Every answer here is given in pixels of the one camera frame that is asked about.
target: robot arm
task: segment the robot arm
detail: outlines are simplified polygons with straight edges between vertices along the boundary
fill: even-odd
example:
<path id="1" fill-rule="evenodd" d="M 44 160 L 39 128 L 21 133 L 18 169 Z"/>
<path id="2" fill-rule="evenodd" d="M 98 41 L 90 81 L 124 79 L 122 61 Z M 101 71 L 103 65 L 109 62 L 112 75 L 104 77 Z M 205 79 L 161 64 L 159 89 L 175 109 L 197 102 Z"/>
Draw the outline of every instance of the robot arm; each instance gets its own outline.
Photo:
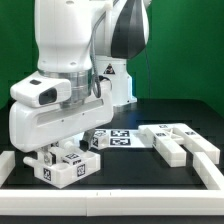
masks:
<path id="1" fill-rule="evenodd" d="M 151 1 L 108 2 L 36 0 L 39 70 L 11 88 L 17 102 L 10 112 L 10 138 L 16 148 L 29 152 L 111 121 L 110 82 L 100 83 L 99 98 L 91 90 L 92 64 L 96 67 L 91 40 L 98 55 L 134 57 L 147 43 L 145 6 Z"/>

